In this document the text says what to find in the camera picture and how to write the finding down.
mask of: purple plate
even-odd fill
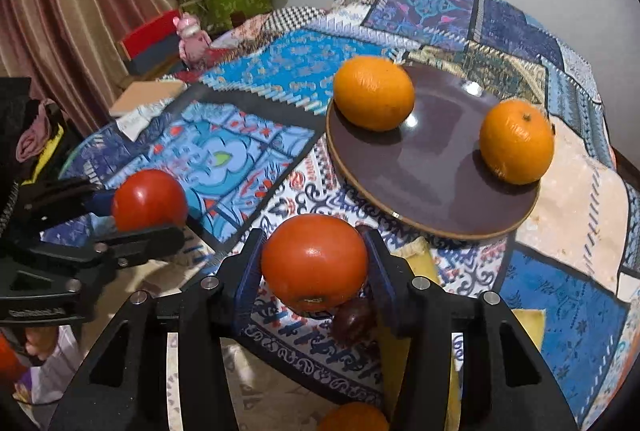
[[[457,239],[516,229],[536,204],[539,182],[507,184],[482,160],[480,125],[498,99],[430,66],[404,69],[415,106],[395,130],[358,128],[330,103],[326,138],[337,169],[372,204],[417,229]]]

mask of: yellow cloth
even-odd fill
[[[64,134],[65,129],[62,126],[58,125],[58,132],[56,133],[56,136],[47,140],[42,153],[40,153],[40,156],[38,157],[38,162],[36,163],[36,167],[33,170],[33,174],[31,174],[31,178],[22,182],[23,186],[36,182],[36,180],[38,179],[38,175],[40,175],[44,167],[47,165],[47,162],[51,160],[51,156],[58,147],[58,144],[60,143],[60,140],[62,140],[62,136]]]
[[[428,277],[439,284],[438,275],[429,244],[423,237],[401,247],[394,255],[403,257],[415,275]],[[545,313],[542,310],[514,310],[514,315],[531,337],[538,350],[542,346],[545,331]],[[382,381],[385,393],[385,406],[389,418],[393,416],[402,387],[406,358],[409,354],[411,339],[396,339],[389,328],[382,324],[378,317],[378,344],[380,345],[380,359],[382,362]],[[447,404],[447,419],[445,431],[457,431],[460,425],[460,389],[458,374],[451,361],[449,379],[449,402]]]

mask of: pink pig toy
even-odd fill
[[[211,38],[200,28],[200,21],[185,12],[181,18],[174,18],[178,36],[180,36],[180,59],[191,70],[200,69],[204,65],[204,56],[211,45]]]

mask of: green storage bin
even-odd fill
[[[210,34],[221,34],[272,10],[271,0],[188,0],[180,6],[180,12],[200,18],[200,26]]]

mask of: person's foot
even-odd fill
[[[27,353],[41,361],[49,359],[58,344],[58,327],[27,328],[24,333],[27,337],[27,343],[24,345]]]

